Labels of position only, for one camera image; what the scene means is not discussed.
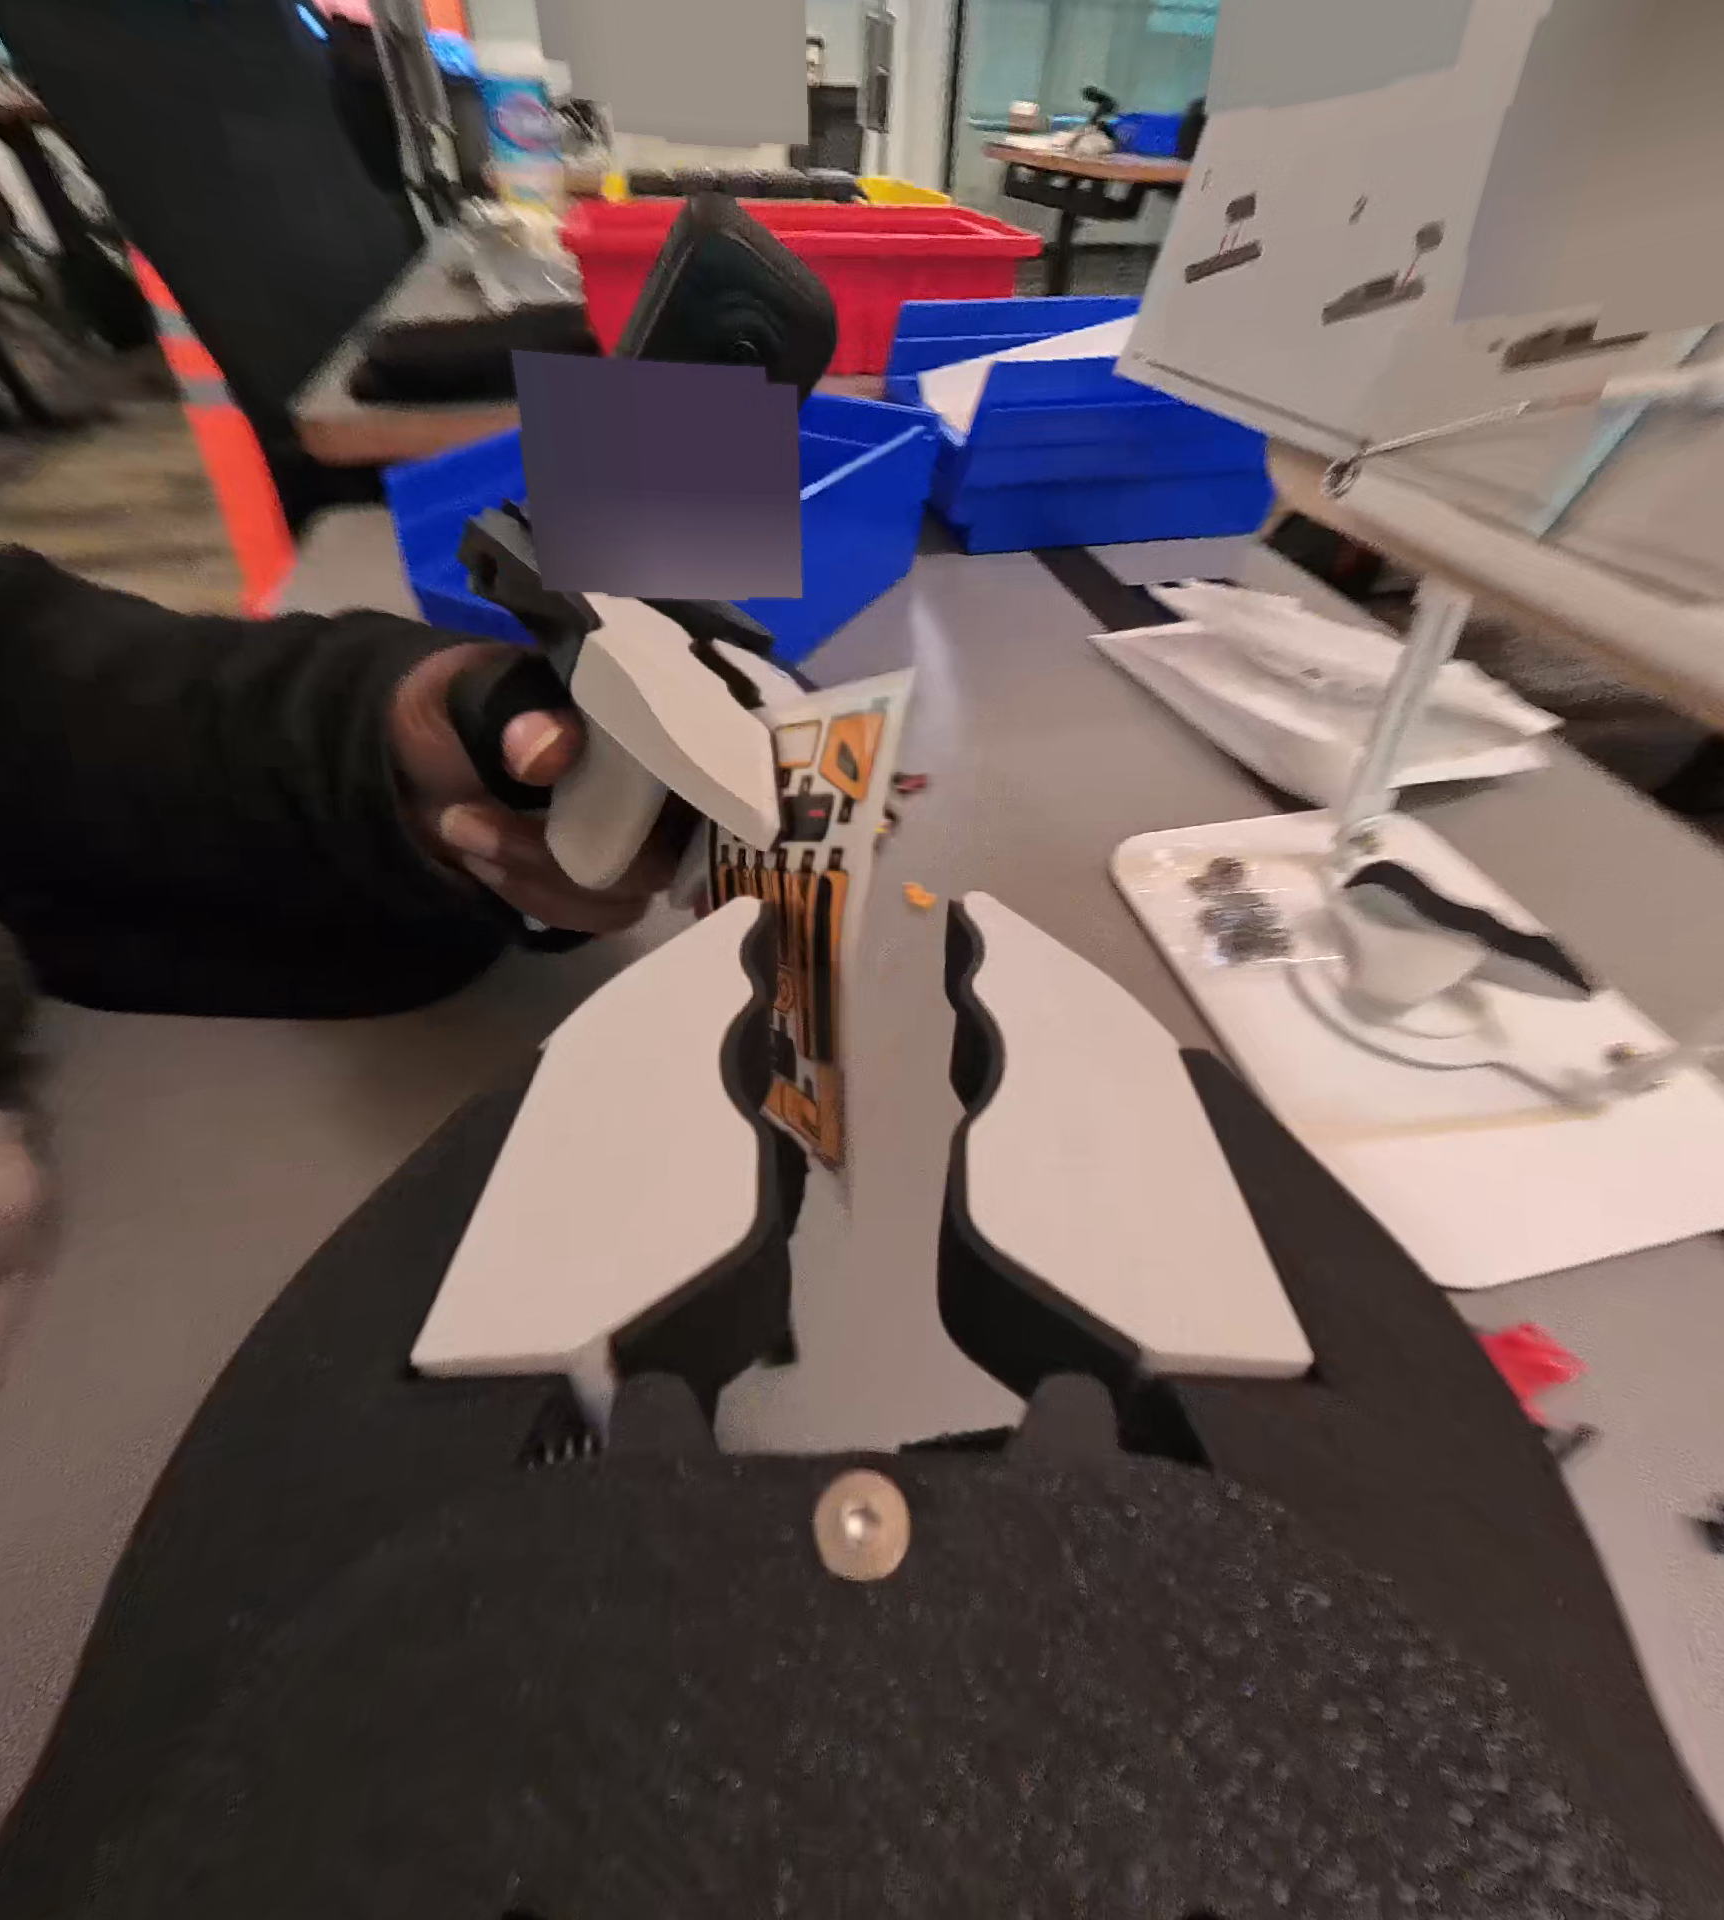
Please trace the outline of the background table with items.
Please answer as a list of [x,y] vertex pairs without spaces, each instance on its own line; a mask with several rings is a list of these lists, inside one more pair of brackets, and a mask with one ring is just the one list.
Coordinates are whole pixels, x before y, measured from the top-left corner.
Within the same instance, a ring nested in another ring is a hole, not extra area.
[[1112,94],[1083,88],[1088,118],[1063,131],[990,140],[979,154],[999,168],[999,192],[1053,217],[1043,243],[1043,287],[1072,293],[1080,232],[1134,224],[1147,197],[1178,200],[1205,128],[1205,97],[1179,111],[1125,110]]

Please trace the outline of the grey desk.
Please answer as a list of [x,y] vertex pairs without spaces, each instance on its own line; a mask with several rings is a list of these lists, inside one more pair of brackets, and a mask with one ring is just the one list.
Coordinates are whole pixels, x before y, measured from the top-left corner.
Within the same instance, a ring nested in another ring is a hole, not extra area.
[[[815,679],[915,667],[906,761],[930,788],[870,898],[856,1160],[848,1185],[817,1178],[801,1211],[800,1360],[729,1388],[732,1446],[884,1449],[1014,1418],[1014,1399],[948,1342],[923,1275],[956,1112],[949,1017],[939,918],[903,906],[895,882],[993,894],[1183,1043],[1205,1039],[1105,863],[1134,834],[1273,801],[1090,643],[1113,617],[1147,617],[1128,584],[1183,570],[1344,612],[1238,540],[1048,562],[937,549],[809,661]],[[441,1005],[387,1019],[44,1010],[58,1244],[0,1381],[0,1821],[150,1487],[254,1321],[423,1140],[529,1065],[556,1019],[668,929],[661,913],[559,960],[518,953]],[[1455,1306],[1483,1328],[1537,1321],[1586,1360],[1559,1403],[1598,1438],[1567,1479],[1724,1830],[1724,1554],[1685,1531],[1685,1513],[1724,1492],[1724,1242]]]

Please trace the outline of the black standing panel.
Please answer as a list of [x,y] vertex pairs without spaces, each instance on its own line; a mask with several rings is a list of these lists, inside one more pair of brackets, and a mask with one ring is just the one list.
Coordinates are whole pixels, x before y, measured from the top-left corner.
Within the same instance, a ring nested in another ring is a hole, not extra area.
[[0,1],[0,39],[178,300],[302,529],[382,498],[306,451],[293,397],[409,265],[419,227],[336,101],[313,4]]

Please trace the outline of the orange and black sticker sheet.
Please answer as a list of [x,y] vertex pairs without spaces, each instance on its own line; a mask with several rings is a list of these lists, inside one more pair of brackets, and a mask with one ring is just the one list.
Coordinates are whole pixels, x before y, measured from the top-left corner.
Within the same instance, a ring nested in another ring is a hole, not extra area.
[[762,707],[777,836],[757,847],[707,827],[707,902],[757,900],[775,934],[770,1014],[774,1126],[826,1168],[848,1161],[848,975],[891,793],[913,671],[808,689]]

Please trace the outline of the blue storage bin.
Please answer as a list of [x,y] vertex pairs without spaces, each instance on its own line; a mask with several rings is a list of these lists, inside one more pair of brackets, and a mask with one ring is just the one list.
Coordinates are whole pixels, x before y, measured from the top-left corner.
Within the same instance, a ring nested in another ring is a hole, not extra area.
[[[786,665],[808,660],[913,563],[939,456],[935,419],[862,395],[809,395],[800,412],[801,593],[740,608]],[[480,640],[528,643],[513,617],[478,595],[459,545],[472,515],[525,493],[520,434],[499,434],[383,468],[403,577],[423,619]]]
[[[908,300],[888,352],[888,395],[923,408],[920,372],[1137,314],[1136,296]],[[996,408],[966,439],[937,419],[931,493],[1262,472],[1266,439],[1201,405],[1115,376],[1113,395]]]
[[976,488],[930,498],[930,509],[969,555],[1248,536],[1273,504],[1263,472]]

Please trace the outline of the red storage bin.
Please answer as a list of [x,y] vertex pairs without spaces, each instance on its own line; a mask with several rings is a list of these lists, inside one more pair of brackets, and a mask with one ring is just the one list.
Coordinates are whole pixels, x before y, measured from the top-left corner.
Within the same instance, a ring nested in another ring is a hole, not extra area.
[[[747,216],[826,283],[838,337],[829,370],[882,374],[900,307],[930,300],[1007,297],[1042,235],[961,204],[741,201]],[[679,201],[574,204],[561,242],[576,258],[588,323],[613,350]]]

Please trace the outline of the white plastic bags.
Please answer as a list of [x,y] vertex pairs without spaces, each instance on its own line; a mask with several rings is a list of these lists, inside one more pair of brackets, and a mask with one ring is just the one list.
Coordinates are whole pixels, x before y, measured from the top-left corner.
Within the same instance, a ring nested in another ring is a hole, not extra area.
[[[1292,593],[1225,581],[1157,584],[1168,619],[1091,646],[1182,724],[1304,804],[1344,797],[1402,661],[1396,636],[1310,612]],[[1559,717],[1450,660],[1402,738],[1396,788],[1534,772]]]

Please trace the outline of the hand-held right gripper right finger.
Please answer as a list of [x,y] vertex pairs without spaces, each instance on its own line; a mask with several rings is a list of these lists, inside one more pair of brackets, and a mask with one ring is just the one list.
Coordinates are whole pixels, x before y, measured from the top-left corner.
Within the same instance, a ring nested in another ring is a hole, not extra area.
[[1302,1380],[1289,1303],[1185,1050],[987,891],[948,906],[937,1310],[1001,1383]]

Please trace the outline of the person's left forearm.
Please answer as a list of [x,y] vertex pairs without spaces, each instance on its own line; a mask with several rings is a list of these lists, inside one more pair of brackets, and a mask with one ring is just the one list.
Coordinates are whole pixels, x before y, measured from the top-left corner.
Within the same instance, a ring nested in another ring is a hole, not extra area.
[[0,545],[0,928],[45,996],[366,1019],[481,977],[503,915],[417,844],[394,698],[448,636],[169,610]]

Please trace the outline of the white stand base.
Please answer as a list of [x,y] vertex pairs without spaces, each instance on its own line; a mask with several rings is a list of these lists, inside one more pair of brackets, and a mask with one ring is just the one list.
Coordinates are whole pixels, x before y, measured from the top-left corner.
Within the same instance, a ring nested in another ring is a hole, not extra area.
[[[1724,1233],[1724,1081],[1595,979],[1583,1002],[1470,983],[1376,1019],[1342,997],[1333,822],[1271,814],[1123,839],[1112,877],[1233,1065],[1426,1275],[1472,1292]],[[1201,960],[1185,873],[1213,854],[1281,891],[1299,957]],[[1543,924],[1431,827],[1396,814],[1379,854],[1528,932]]]

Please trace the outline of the person's left hand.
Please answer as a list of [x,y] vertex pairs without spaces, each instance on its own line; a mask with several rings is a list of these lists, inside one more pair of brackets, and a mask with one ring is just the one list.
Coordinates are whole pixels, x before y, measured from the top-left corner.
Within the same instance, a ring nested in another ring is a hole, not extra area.
[[435,865],[485,890],[551,939],[624,934],[666,895],[696,834],[697,817],[677,799],[610,885],[585,887],[561,872],[538,812],[503,804],[474,767],[448,703],[450,686],[470,670],[502,670],[534,651],[465,640],[419,660],[395,686],[386,744],[401,816]]

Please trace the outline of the white stand tray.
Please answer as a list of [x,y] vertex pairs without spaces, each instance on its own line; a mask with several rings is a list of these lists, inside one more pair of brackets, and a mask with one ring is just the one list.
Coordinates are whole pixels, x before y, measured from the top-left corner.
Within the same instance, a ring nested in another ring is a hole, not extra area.
[[1633,689],[1724,736],[1724,605],[1633,581],[1402,482],[1364,475],[1332,498],[1326,464],[1292,443],[1267,441],[1266,468],[1292,511],[1604,660]]

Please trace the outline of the orange safety cone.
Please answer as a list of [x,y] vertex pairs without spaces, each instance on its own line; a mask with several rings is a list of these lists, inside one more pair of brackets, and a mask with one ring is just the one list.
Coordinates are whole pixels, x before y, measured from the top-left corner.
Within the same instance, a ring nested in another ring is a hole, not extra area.
[[240,573],[244,612],[270,616],[293,570],[296,540],[262,441],[168,281],[133,245],[125,251]]

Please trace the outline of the white paper sheet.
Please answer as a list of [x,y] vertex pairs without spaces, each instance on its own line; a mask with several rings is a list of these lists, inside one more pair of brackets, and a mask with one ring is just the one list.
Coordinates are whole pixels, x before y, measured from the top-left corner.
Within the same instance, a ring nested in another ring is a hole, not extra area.
[[915,376],[921,404],[966,439],[983,414],[1110,400],[1137,314],[982,352]]

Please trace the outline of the red brick piece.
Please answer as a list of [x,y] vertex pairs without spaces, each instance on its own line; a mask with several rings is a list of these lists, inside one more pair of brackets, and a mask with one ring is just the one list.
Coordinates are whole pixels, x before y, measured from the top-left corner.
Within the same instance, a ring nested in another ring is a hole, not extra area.
[[1475,1340],[1532,1422],[1542,1422],[1540,1408],[1549,1391],[1587,1371],[1586,1361],[1537,1321],[1482,1328]]

